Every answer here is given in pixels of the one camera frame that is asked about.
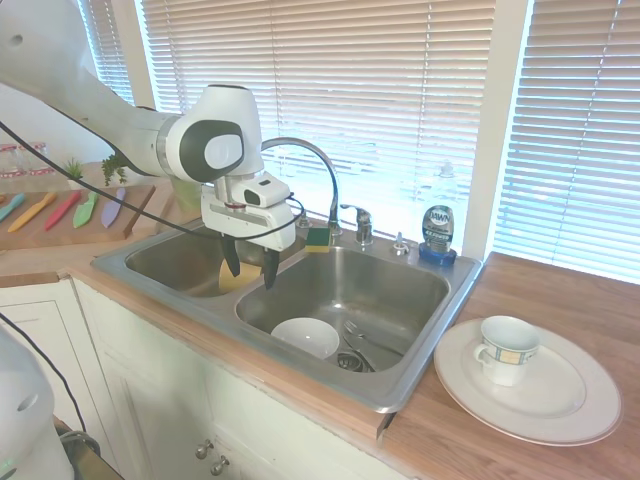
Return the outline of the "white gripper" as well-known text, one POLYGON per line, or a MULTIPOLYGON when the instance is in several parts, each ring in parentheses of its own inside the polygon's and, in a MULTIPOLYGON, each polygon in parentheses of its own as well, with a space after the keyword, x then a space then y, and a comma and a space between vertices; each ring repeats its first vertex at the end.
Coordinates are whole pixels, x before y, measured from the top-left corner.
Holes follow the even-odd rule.
POLYGON ((208 229, 222 234, 224 258, 233 277, 241 273, 236 239, 250 237, 251 243, 265 247, 262 274, 265 289, 271 289, 279 267, 278 251, 284 251, 296 239, 295 220, 289 205, 282 201, 267 208, 247 205, 234 209, 228 208, 213 193, 203 192, 201 216, 208 229))

